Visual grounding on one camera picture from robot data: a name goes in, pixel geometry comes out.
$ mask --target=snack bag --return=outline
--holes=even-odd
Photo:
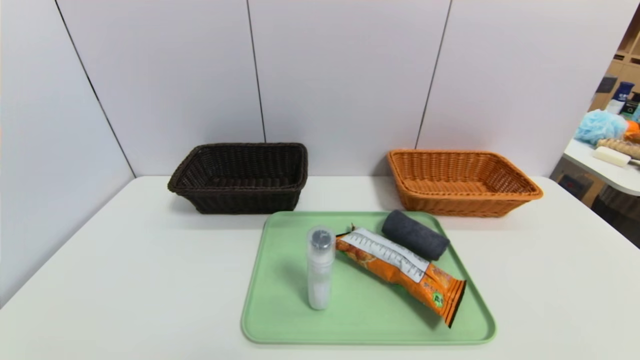
[[[384,281],[404,287],[451,327],[466,281],[453,278],[407,248],[361,227],[337,236],[335,246]]]

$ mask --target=basket rim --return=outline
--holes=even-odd
[[[207,187],[197,187],[197,186],[178,186],[177,183],[179,179],[184,175],[184,172],[189,167],[193,158],[198,154],[201,149],[208,147],[297,147],[302,151],[302,166],[300,167],[300,180],[295,184],[290,184],[287,186],[279,186],[276,188],[265,188],[258,186],[232,186],[227,188],[207,188]],[[203,145],[198,145],[194,147],[191,152],[187,155],[184,160],[178,165],[178,167],[173,172],[171,179],[169,179],[169,183],[167,184],[167,188],[169,191],[176,193],[178,195],[203,195],[203,194],[214,194],[214,193],[224,193],[224,194],[242,194],[242,193],[294,193],[299,192],[302,188],[305,187],[307,183],[307,148],[302,143],[296,142],[278,142],[278,143],[208,143]]]
[[[460,193],[452,193],[452,192],[419,192],[416,190],[412,190],[405,182],[402,176],[400,175],[399,167],[396,164],[396,161],[393,159],[395,154],[402,153],[430,153],[430,154],[487,154],[491,156],[495,156],[500,161],[504,162],[516,175],[522,177],[527,181],[527,183],[532,186],[535,190],[532,192],[525,193],[506,193],[506,192],[497,192],[497,193],[480,193],[480,192],[460,192]],[[399,190],[402,192],[409,193],[411,195],[418,195],[420,197],[437,197],[438,199],[451,199],[451,200],[520,200],[520,201],[530,201],[540,199],[544,193],[542,189],[534,183],[522,170],[516,167],[512,162],[510,162],[504,156],[497,154],[492,151],[471,151],[471,150],[425,150],[425,149],[396,149],[391,150],[387,153],[387,160],[391,167],[391,171],[393,172],[394,178],[396,179],[396,185],[400,188]]]

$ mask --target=wicker basket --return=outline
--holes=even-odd
[[[293,210],[306,182],[301,143],[216,143],[193,149],[168,188],[203,214],[271,214]]]
[[[493,152],[394,150],[387,159],[407,210],[502,217],[542,197],[522,171]]]

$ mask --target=white soap bar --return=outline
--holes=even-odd
[[[619,167],[624,167],[627,163],[629,163],[629,160],[631,160],[631,156],[604,146],[595,149],[593,151],[593,157],[606,161],[608,163],[612,163],[613,165],[617,165]]]

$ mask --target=green tray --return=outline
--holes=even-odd
[[[444,234],[429,214],[406,212]],[[316,225],[337,234],[351,223],[378,234],[388,213],[283,211],[264,224],[242,316],[242,329],[256,343],[466,345],[490,341],[495,322],[460,258],[449,246],[435,264],[467,280],[452,328],[402,287],[379,280],[338,253],[333,263],[329,307],[307,300],[307,231]]]

